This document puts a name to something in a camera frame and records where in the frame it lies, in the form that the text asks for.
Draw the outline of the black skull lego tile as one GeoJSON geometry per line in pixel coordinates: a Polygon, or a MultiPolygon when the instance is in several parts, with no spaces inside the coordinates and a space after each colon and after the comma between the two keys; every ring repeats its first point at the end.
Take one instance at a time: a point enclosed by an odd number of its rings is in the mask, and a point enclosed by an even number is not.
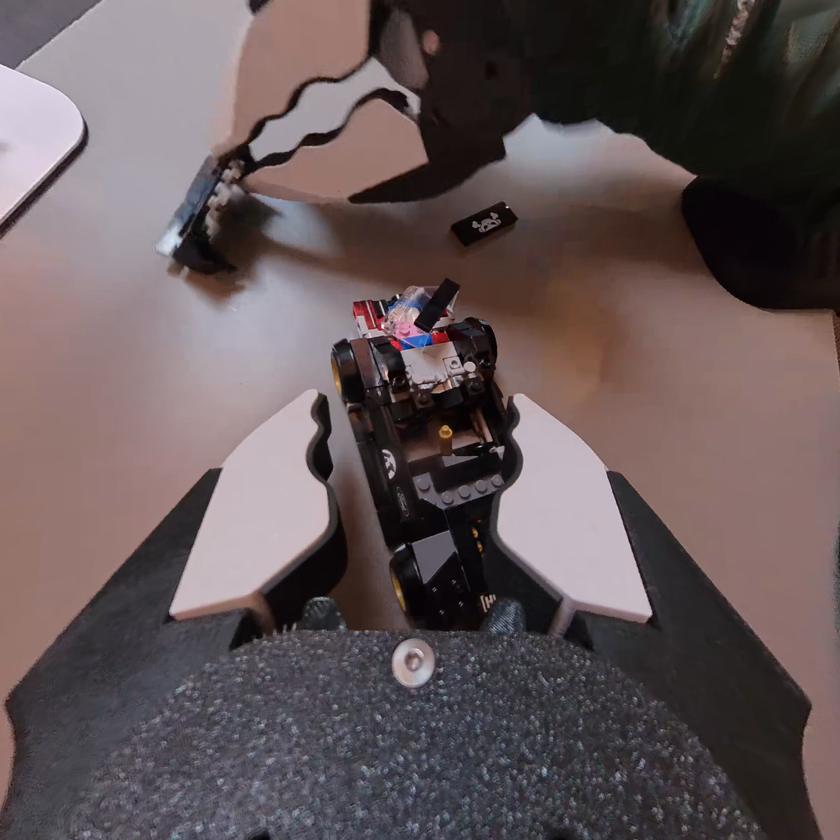
{"type": "Polygon", "coordinates": [[[459,219],[449,230],[464,248],[470,248],[513,228],[517,222],[518,215],[501,201],[459,219]]]}

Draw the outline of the person's right forearm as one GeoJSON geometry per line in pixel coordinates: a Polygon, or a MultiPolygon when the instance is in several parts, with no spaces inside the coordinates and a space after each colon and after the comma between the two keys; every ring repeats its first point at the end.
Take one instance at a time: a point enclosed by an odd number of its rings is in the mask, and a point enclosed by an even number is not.
{"type": "Polygon", "coordinates": [[[838,190],[838,2],[534,2],[522,29],[541,120],[746,192],[838,190]]]}

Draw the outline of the black wrist rest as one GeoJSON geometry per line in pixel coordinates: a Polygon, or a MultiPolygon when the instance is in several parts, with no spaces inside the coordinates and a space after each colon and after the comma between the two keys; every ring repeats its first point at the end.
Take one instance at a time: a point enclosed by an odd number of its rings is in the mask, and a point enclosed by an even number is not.
{"type": "Polygon", "coordinates": [[[736,299],[770,311],[839,312],[838,222],[803,231],[780,209],[697,177],[681,213],[704,263],[736,299]]]}

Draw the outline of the black lego roof panel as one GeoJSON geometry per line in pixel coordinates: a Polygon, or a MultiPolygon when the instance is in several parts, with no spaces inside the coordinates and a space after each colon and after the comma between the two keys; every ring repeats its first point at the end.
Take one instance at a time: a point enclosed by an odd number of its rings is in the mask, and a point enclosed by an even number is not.
{"type": "Polygon", "coordinates": [[[173,265],[203,276],[235,271],[214,240],[221,232],[228,204],[242,192],[240,183],[253,163],[246,144],[220,157],[208,155],[155,244],[155,252],[173,265]]]}

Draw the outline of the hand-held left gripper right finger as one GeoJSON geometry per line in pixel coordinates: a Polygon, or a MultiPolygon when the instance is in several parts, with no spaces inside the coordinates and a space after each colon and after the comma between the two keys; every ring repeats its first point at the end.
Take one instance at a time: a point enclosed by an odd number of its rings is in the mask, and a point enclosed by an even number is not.
{"type": "Polygon", "coordinates": [[[580,613],[645,625],[654,616],[608,470],[574,431],[524,394],[508,404],[496,495],[496,595],[531,630],[561,637],[580,613]]]}

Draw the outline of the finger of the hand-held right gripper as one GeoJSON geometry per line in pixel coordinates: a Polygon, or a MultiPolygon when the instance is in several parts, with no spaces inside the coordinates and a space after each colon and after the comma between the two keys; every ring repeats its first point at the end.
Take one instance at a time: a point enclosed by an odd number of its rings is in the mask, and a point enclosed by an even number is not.
{"type": "Polygon", "coordinates": [[[363,66],[370,26],[371,2],[268,2],[245,35],[216,159],[260,135],[258,159],[335,131],[344,117],[333,82],[363,66]]]}
{"type": "Polygon", "coordinates": [[[265,128],[248,147],[245,189],[297,203],[347,203],[369,188],[428,163],[411,99],[402,89],[376,88],[328,130],[308,131],[282,150],[278,129],[265,128]]]}

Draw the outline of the white book stand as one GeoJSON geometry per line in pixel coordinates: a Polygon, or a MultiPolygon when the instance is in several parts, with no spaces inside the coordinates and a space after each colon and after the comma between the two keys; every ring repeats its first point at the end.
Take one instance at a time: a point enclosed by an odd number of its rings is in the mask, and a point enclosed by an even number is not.
{"type": "Polygon", "coordinates": [[[84,148],[88,126],[63,92],[1,66],[1,231],[68,167],[84,148]]]}

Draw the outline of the black lego car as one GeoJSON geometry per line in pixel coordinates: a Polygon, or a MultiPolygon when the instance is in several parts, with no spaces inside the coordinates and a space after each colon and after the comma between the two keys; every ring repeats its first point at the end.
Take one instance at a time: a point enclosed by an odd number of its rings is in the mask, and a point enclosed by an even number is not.
{"type": "Polygon", "coordinates": [[[497,339],[449,304],[430,332],[387,332],[398,302],[353,303],[359,336],[332,347],[332,373],[406,619],[428,630],[476,630],[496,597],[484,574],[501,475],[506,409],[497,339]]]}

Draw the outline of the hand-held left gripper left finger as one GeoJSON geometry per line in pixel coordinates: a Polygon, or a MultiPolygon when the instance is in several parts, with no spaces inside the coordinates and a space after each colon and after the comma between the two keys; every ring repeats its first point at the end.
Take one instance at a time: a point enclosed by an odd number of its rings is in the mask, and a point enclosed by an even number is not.
{"type": "Polygon", "coordinates": [[[246,610],[296,622],[347,569],[329,483],[329,403],[315,389],[262,423],[225,459],[170,606],[178,621],[246,610]]]}

